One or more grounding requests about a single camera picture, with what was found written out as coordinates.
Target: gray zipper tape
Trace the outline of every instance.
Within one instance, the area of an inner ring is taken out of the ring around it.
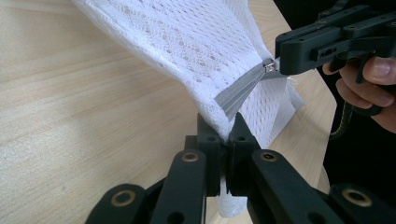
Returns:
[[[254,87],[262,81],[273,78],[285,78],[278,71],[268,71],[264,63],[260,63],[238,78],[233,85],[219,93],[215,101],[224,110],[227,118],[231,120],[233,116],[241,108],[242,104],[248,98],[248,95],[253,91]]]

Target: finger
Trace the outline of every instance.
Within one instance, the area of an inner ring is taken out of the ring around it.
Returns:
[[[396,133],[396,104],[383,108],[381,113],[372,118],[384,129]]]
[[[323,73],[324,73],[325,75],[332,75],[332,74],[335,74],[335,73],[338,72],[338,70],[332,71],[332,70],[330,69],[330,63],[325,63],[325,64],[323,64],[322,70],[323,70]]]
[[[341,97],[348,103],[357,106],[359,108],[367,109],[370,108],[373,104],[369,101],[364,100],[363,98],[359,97],[354,91],[352,91],[347,84],[344,82],[343,79],[338,79],[335,83],[335,87],[337,88],[338,92],[340,93]]]
[[[363,69],[364,78],[380,85],[396,84],[396,59],[374,57]]]
[[[356,83],[356,76],[358,75],[356,63],[348,63],[340,70],[340,74],[347,87],[365,101],[382,107],[392,105],[395,101],[394,95],[374,83]]]

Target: wooden table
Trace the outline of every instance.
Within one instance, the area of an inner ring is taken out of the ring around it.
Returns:
[[[274,52],[288,25],[271,0],[250,6]],[[185,135],[196,134],[181,84],[69,0],[2,0],[0,22],[0,223],[83,223],[108,189],[166,176]],[[307,105],[271,149],[316,187],[335,101],[315,71],[295,78]],[[206,221],[250,223],[247,212],[219,217],[213,199]]]

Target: white mesh fabric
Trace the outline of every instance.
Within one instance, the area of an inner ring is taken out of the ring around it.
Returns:
[[[181,82],[206,122],[224,140],[228,138],[234,120],[227,118],[215,97],[272,57],[247,0],[73,1],[102,31]],[[285,78],[262,81],[241,108],[262,147],[269,145],[295,112],[297,105],[291,99],[299,97],[288,85]],[[280,107],[288,112],[278,114]],[[231,217],[239,212],[221,214]]]

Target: white mesh bag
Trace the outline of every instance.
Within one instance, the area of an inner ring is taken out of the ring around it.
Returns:
[[[304,104],[285,77],[268,79],[272,58],[247,0],[73,0],[92,22],[134,55],[181,82],[199,112],[227,140],[238,110],[268,147]],[[221,193],[220,214],[246,199]]]

